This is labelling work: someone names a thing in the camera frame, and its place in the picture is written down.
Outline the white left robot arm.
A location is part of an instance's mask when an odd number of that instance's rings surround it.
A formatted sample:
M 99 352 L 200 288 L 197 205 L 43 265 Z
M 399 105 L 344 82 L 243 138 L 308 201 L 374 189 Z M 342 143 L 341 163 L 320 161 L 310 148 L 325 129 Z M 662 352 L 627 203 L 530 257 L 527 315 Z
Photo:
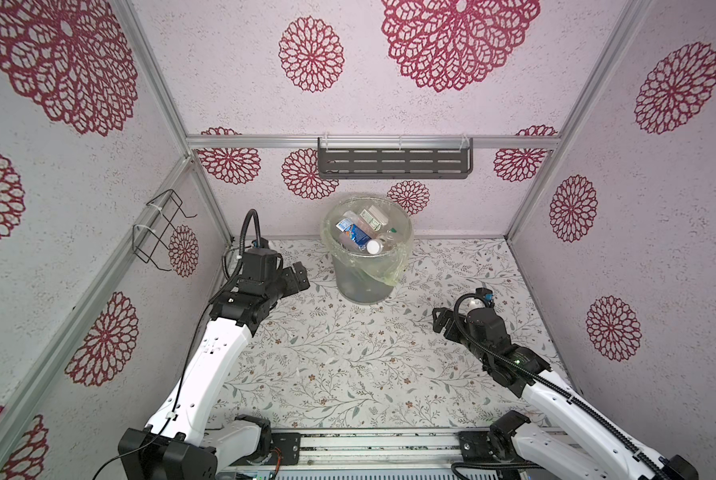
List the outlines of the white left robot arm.
M 267 419 L 241 414 L 214 432 L 207 425 L 225 379 L 280 300 L 307 290 L 306 267 L 283 264 L 270 248 L 240 255 L 237 270 L 199 318 L 183 371 L 142 429 L 129 428 L 118 456 L 129 479 L 213 479 L 234 463 L 274 454 Z

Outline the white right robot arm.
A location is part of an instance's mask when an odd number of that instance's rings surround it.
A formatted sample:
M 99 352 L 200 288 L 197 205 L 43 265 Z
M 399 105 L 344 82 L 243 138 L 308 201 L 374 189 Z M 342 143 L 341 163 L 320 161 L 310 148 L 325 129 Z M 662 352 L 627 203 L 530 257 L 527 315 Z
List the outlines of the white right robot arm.
M 440 307 L 432 313 L 435 332 L 464 346 L 500 386 L 540 410 L 571 438 L 566 443 L 510 410 L 486 430 L 461 433 L 462 461 L 453 471 L 480 467 L 544 469 L 560 479 L 696 479 L 685 458 L 667 458 L 615 425 L 584 400 L 533 350 L 514 343 L 504 320 L 490 306 L 467 314 Z

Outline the clear bottle green label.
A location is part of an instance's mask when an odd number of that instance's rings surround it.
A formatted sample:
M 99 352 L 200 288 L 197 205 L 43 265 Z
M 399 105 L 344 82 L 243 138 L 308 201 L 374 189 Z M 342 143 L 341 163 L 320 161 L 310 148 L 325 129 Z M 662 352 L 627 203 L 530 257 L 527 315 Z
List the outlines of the clear bottle green label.
M 363 208 L 359 216 L 375 232 L 383 231 L 390 222 L 389 217 L 376 205 Z

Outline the crushed clear bottle blue cap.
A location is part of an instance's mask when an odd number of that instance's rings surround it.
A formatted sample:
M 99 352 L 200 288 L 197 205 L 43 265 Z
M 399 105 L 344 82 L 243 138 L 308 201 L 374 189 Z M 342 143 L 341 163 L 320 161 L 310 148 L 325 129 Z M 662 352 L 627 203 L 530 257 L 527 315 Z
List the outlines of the crushed clear bottle blue cap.
M 366 234 L 353 220 L 342 218 L 336 224 L 337 240 L 350 251 L 365 252 L 371 237 Z

